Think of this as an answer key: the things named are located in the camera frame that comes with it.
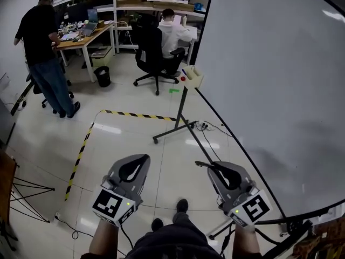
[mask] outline person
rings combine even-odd
[[[165,9],[162,12],[162,21],[159,23],[158,28],[162,31],[162,53],[164,59],[172,59],[174,56],[170,54],[178,48],[178,41],[183,40],[185,42],[190,42],[192,40],[192,35],[190,31],[180,24],[174,24],[175,13],[172,9]],[[170,73],[175,73],[178,66],[171,67],[174,70],[169,70]]]
[[[51,107],[61,118],[72,118],[80,102],[72,103],[67,82],[52,46],[58,46],[58,29],[55,24],[54,0],[39,0],[22,18],[14,45],[24,41],[30,73]]]
[[[164,226],[162,220],[155,219],[151,225],[153,232],[140,238],[126,258],[214,258],[222,259],[208,245],[206,236],[190,221],[188,201],[177,203],[172,224]],[[116,259],[118,249],[118,227],[101,220],[89,247],[89,253],[81,259]],[[260,258],[260,248],[255,230],[246,230],[236,225],[233,258]]]

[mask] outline whiteboard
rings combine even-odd
[[[345,198],[339,12],[324,0],[212,0],[196,67],[286,216]]]

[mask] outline yellow and black tape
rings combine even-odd
[[[100,112],[101,113],[108,113],[108,114],[117,114],[117,115],[124,115],[124,116],[140,117],[140,118],[152,118],[152,119],[161,119],[161,120],[167,120],[167,121],[176,121],[176,118],[162,117],[162,116],[159,116],[159,115],[136,114],[136,113],[111,111],[111,110],[101,110]],[[87,140],[90,137],[91,130],[92,130],[94,124],[95,123],[93,122],[91,124],[91,127],[88,129],[87,135],[85,136],[84,142],[82,143],[82,147],[81,147],[81,149],[79,151],[79,155],[78,155],[77,161],[74,164],[73,173],[71,174],[70,181],[68,182],[68,187],[67,187],[67,190],[66,190],[65,201],[68,199],[68,196],[70,195],[70,191],[71,191],[71,187],[72,187],[72,184],[73,184],[73,179],[74,179],[75,173],[76,173],[76,171],[78,169],[78,165],[79,165],[79,162],[81,160],[82,153],[83,153],[83,151],[85,149]]]
[[[176,118],[162,117],[162,116],[159,116],[159,115],[136,114],[136,113],[111,111],[111,110],[101,110],[101,112],[109,113],[109,114],[124,115],[124,116],[140,117],[140,118],[153,118],[153,119],[161,119],[161,120],[167,120],[167,121],[176,121]]]

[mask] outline white shelving unit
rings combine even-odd
[[[59,6],[64,3],[71,2],[73,0],[63,0],[60,1],[54,6]],[[117,53],[120,52],[119,48],[123,49],[137,49],[137,45],[119,45],[119,35],[118,31],[130,31],[132,30],[132,27],[118,27],[117,26],[117,11],[124,11],[124,10],[137,10],[137,11],[163,11],[163,8],[156,8],[156,7],[151,7],[151,6],[126,6],[126,7],[117,7],[116,6],[117,0],[113,0],[113,5],[104,5],[104,6],[97,6],[95,9],[97,9],[97,12],[114,12],[114,32],[115,32],[115,46],[116,46],[116,51]],[[182,15],[189,15],[189,16],[196,16],[200,18],[204,18],[205,14],[203,13],[198,13],[198,12],[190,12],[190,11],[180,11],[180,10],[174,10],[176,13],[180,13]]]

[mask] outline black trash can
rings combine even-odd
[[[94,71],[100,87],[107,87],[110,84],[109,67],[101,66]]]

